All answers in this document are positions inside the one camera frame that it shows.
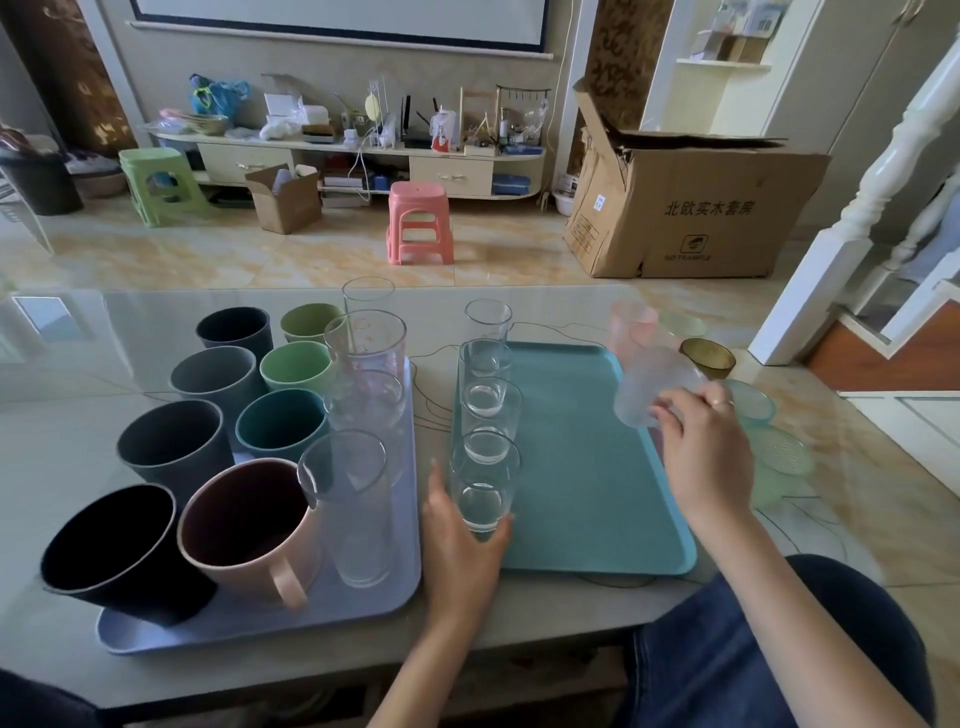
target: bowl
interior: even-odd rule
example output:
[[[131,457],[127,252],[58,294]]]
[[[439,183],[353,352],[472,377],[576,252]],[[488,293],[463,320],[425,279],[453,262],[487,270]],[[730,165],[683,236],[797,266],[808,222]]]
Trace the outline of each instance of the bowl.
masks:
[[[710,379],[726,379],[736,366],[736,357],[731,351],[709,339],[684,339],[680,353]]]

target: small cardboard box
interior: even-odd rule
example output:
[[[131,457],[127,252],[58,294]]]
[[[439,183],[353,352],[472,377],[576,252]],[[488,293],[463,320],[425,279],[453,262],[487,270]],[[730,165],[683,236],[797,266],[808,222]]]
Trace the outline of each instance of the small cardboard box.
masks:
[[[574,85],[587,149],[564,241],[594,278],[767,276],[829,156],[772,139],[624,132]]]
[[[277,194],[273,192],[276,173],[287,169],[286,164],[260,169],[246,175],[247,188],[253,195],[253,206],[260,227],[265,231],[289,235],[319,220],[323,214],[317,181],[320,173],[296,177],[284,184]]]

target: light green cup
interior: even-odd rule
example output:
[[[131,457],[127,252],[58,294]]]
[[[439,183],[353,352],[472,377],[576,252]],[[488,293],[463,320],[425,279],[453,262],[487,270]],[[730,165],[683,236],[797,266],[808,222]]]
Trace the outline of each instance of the light green cup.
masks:
[[[336,377],[330,350],[316,341],[294,341],[274,349],[260,362],[260,375],[272,392],[309,389],[321,397]]]
[[[324,329],[344,310],[333,303],[307,303],[291,308],[280,319],[280,330],[287,341],[319,341],[325,344]]]

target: plastic stool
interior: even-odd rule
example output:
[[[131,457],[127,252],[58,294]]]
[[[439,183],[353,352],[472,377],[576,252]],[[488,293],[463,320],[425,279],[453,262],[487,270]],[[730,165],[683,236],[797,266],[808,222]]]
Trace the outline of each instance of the plastic stool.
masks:
[[[206,216],[210,204],[193,177],[190,163],[176,149],[125,149],[120,153],[120,166],[133,193],[133,204],[148,228],[161,225],[160,218],[178,212],[194,212]],[[170,175],[177,186],[161,187],[148,184],[156,174]]]
[[[407,220],[412,212],[426,212],[433,220]],[[432,230],[437,239],[404,240],[403,231]],[[387,228],[387,259],[402,265],[404,250],[439,253],[444,265],[453,264],[453,232],[446,190],[435,182],[394,182],[390,188],[390,226]]]

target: right hand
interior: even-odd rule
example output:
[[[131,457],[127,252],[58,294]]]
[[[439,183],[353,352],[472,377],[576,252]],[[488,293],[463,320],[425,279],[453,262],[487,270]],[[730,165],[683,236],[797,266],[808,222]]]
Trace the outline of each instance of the right hand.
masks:
[[[682,423],[670,405],[680,410]],[[660,395],[653,413],[663,429],[670,490],[701,541],[720,523],[750,517],[754,457],[736,419],[730,390],[719,381],[705,384],[696,394],[669,389]]]

